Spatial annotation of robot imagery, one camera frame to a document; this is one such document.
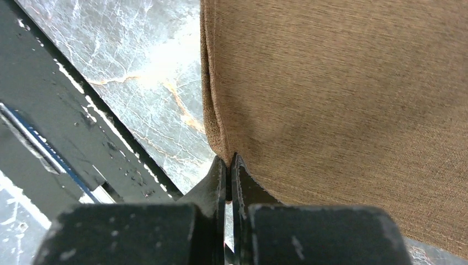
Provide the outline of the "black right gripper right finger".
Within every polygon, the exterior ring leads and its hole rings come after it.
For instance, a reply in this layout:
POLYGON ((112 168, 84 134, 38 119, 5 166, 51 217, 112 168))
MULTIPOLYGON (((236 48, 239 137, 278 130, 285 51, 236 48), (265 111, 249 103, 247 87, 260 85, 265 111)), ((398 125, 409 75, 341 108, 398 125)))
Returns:
POLYGON ((285 205, 230 165, 236 264, 410 264, 389 214, 374 206, 285 205))

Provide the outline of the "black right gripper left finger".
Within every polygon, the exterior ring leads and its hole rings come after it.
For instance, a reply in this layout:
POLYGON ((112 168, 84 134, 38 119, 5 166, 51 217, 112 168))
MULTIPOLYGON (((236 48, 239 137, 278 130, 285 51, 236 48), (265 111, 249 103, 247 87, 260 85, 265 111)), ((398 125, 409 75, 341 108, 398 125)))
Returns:
POLYGON ((226 165, 172 203, 82 204, 51 224, 34 264, 225 264, 226 165))

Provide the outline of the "brown cloth napkin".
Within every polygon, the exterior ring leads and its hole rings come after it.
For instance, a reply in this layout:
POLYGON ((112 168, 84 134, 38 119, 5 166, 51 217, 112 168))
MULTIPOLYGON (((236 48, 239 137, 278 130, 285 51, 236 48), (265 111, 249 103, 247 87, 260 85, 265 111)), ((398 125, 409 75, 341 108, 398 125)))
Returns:
POLYGON ((206 136, 288 204, 467 257, 466 1, 201 1, 206 136))

